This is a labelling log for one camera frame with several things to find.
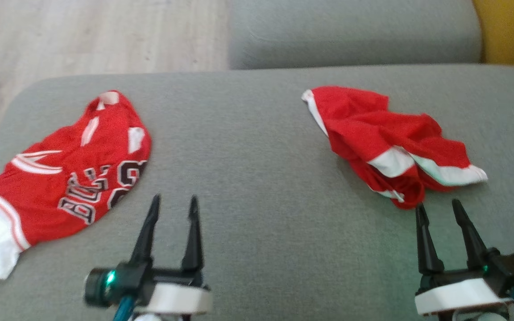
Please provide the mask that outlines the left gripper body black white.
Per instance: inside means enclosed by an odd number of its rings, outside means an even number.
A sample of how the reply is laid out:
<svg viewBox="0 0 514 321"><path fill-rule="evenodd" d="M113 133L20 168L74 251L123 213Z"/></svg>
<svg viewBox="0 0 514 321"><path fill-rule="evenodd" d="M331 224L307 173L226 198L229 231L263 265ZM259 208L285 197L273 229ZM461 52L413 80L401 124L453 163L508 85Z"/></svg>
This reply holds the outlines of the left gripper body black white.
<svg viewBox="0 0 514 321"><path fill-rule="evenodd" d="M118 316L132 316L137 307L153 315L194 316L210 312L213 296L203 281L202 270L188 273L180 270L137 267L120 263L116 267L121 299Z"/></svg>

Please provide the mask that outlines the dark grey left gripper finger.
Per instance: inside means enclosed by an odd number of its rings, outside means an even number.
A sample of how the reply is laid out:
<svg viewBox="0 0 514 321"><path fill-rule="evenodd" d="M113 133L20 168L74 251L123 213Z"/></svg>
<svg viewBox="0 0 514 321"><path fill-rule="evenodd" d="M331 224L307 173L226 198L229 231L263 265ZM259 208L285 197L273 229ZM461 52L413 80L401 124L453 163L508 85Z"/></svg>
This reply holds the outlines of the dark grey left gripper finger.
<svg viewBox="0 0 514 321"><path fill-rule="evenodd" d="M205 265L199 214L198 197L192 195L188 211L188 240L181 263L182 270L188 273L199 272Z"/></svg>
<svg viewBox="0 0 514 321"><path fill-rule="evenodd" d="M141 231L138 235L134 250L130 257L130 265L137 267L143 264L151 264L153 240L155 227L159 220L161 195L156 194L149 206L148 214L145 218Z"/></svg>

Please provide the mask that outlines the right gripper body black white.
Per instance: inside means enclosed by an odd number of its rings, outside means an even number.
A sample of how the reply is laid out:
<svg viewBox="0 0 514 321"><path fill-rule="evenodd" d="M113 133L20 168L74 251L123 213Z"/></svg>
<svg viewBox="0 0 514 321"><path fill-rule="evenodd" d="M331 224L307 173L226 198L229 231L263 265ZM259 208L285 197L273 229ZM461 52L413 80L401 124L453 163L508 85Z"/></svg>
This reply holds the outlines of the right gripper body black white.
<svg viewBox="0 0 514 321"><path fill-rule="evenodd" d="M452 317L459 312L482 312L510 305L508 296L498 296L484 280L487 264L477 268L443 270L442 264L428 267L420 264L420 287L415 295L415 307L423 317Z"/></svg>

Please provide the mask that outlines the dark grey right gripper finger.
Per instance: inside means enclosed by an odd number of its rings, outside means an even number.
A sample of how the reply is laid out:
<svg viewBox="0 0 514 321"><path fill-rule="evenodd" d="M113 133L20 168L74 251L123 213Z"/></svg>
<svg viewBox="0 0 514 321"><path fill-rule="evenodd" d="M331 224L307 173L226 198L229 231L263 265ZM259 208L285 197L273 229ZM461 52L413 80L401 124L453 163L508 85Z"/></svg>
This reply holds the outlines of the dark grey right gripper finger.
<svg viewBox="0 0 514 321"><path fill-rule="evenodd" d="M459 199L452 199L452 209L463 236L467 268L469 270L488 270L488 248Z"/></svg>
<svg viewBox="0 0 514 321"><path fill-rule="evenodd" d="M444 263L437 256L436 248L430 235L430 221L422 203L416 206L415 217L419 272L423 275L444 272Z"/></svg>

